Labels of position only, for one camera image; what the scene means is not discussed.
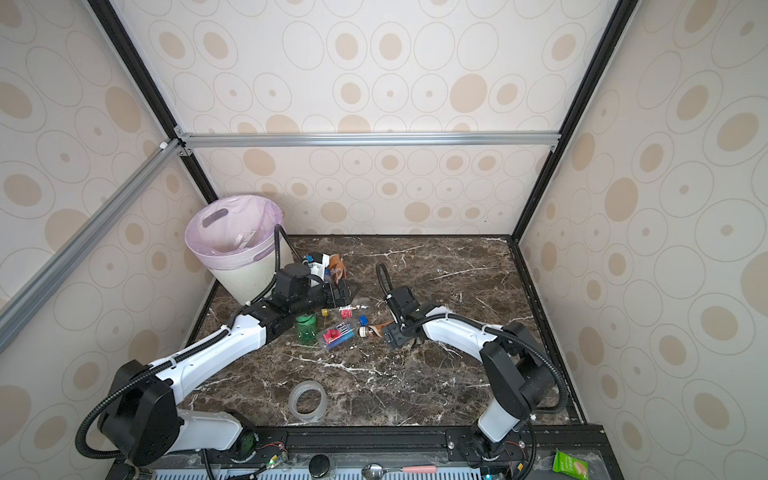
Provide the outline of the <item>clear bottle red label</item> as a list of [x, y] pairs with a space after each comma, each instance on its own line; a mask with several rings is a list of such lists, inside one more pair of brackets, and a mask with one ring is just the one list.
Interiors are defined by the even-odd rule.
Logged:
[[346, 320], [354, 315], [363, 314], [367, 309], [368, 307], [365, 305], [323, 308], [320, 310], [320, 314], [323, 318]]

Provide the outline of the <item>brown Nescafe bottle front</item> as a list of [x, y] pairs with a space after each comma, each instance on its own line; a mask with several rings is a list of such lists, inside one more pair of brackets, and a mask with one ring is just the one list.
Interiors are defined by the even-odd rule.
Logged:
[[377, 337], [377, 338], [384, 338], [385, 337], [385, 325], [364, 325], [358, 327], [358, 335], [361, 338], [368, 338], [368, 337]]

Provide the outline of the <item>crushed bottle pink label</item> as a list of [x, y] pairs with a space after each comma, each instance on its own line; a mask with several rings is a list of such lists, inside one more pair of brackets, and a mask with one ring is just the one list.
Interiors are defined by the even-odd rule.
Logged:
[[329, 350], [353, 339], [355, 335], [356, 329], [348, 322], [342, 321], [319, 332], [317, 341], [321, 348]]

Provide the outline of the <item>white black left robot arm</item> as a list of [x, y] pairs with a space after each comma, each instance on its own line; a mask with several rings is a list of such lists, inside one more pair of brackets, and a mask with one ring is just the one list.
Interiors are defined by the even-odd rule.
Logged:
[[255, 428], [236, 412], [181, 408], [198, 386], [234, 361], [279, 338], [299, 317], [350, 305], [360, 286], [327, 281], [310, 264], [277, 264], [267, 286], [216, 332], [150, 364], [132, 360], [77, 429], [75, 448], [90, 459], [123, 458], [147, 466], [167, 453], [229, 451], [249, 456]]

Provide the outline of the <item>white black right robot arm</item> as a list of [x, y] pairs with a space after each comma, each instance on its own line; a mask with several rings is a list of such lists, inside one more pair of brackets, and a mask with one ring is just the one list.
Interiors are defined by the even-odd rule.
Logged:
[[566, 408], [568, 391], [563, 375], [524, 324], [486, 324], [441, 305], [420, 303], [409, 287], [393, 286], [382, 263], [376, 265], [376, 275], [393, 316], [383, 328], [391, 348], [401, 348], [412, 340], [431, 340], [482, 364], [493, 398], [477, 420], [476, 431], [488, 445], [501, 444], [535, 415], [555, 415]]

